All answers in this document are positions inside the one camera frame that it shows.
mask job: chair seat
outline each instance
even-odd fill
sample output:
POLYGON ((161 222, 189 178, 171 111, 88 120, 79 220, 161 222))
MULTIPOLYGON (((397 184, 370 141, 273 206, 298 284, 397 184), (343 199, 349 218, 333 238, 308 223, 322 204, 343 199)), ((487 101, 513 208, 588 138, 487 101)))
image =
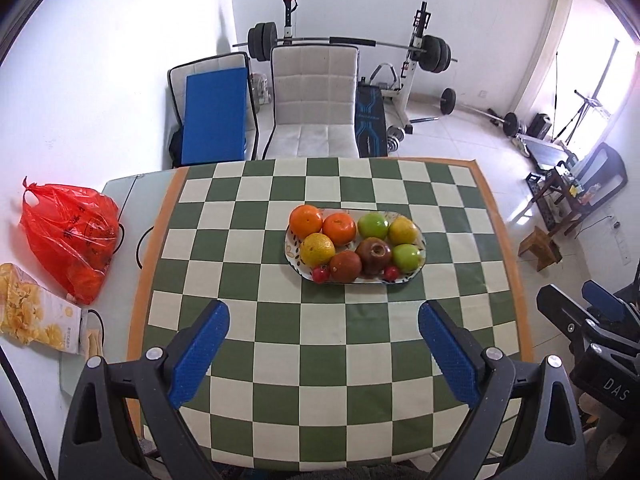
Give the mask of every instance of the chair seat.
POLYGON ((278 124, 265 158, 359 158, 353 124, 278 124))

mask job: red plastic bag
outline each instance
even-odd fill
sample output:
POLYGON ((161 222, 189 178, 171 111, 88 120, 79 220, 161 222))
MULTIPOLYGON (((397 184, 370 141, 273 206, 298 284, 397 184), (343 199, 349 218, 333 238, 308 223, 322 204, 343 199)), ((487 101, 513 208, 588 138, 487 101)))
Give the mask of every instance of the red plastic bag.
POLYGON ((118 206, 94 189, 60 184, 25 187, 22 217, 29 247, 42 266, 80 303, 104 282, 118 237, 118 206), (30 205, 25 195, 38 203, 30 205))

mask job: blue gripper pad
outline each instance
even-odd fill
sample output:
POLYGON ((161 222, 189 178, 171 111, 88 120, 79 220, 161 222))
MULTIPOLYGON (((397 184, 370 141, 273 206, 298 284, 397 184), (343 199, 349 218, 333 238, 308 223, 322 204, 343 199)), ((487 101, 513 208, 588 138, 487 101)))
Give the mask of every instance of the blue gripper pad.
POLYGON ((609 321, 625 319, 625 305, 596 282, 591 280, 584 282, 582 297, 597 308, 609 321))
POLYGON ((476 370, 428 301, 418 311, 418 329, 453 395, 473 409, 480 402, 476 370))
POLYGON ((193 328, 196 328, 200 321, 202 324, 198 332, 174 365, 172 372, 169 402, 176 410, 193 399, 198 391, 202 378, 229 330, 229 309, 225 303, 217 301, 209 318, 198 318, 193 328))

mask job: small red tomato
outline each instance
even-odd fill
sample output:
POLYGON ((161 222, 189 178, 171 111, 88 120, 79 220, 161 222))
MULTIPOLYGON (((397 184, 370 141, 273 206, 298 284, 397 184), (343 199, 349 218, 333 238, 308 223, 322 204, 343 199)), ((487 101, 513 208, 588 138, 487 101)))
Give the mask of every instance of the small red tomato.
POLYGON ((329 279, 329 269, 326 266, 316 267, 311 271, 311 277, 316 283, 324 283, 329 279))
POLYGON ((398 279, 398 276, 400 276, 400 269, 398 269, 396 266, 390 265, 388 267, 385 267, 384 277, 386 281, 394 282, 398 279))

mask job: green and white checkered tablecloth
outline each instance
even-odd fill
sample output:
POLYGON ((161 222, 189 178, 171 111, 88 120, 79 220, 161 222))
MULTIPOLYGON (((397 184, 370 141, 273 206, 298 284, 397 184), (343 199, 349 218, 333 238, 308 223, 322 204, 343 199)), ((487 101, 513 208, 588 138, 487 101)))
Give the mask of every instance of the green and white checkered tablecloth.
POLYGON ((290 159, 189 168, 153 280, 143 351, 210 298, 228 335, 180 412, 213 460, 316 470, 396 462, 449 442, 466 415, 420 338, 438 299, 483 346, 518 353, 502 251, 468 168, 393 159, 290 159), (295 206, 398 211, 426 264, 401 285, 318 285, 284 257, 295 206))

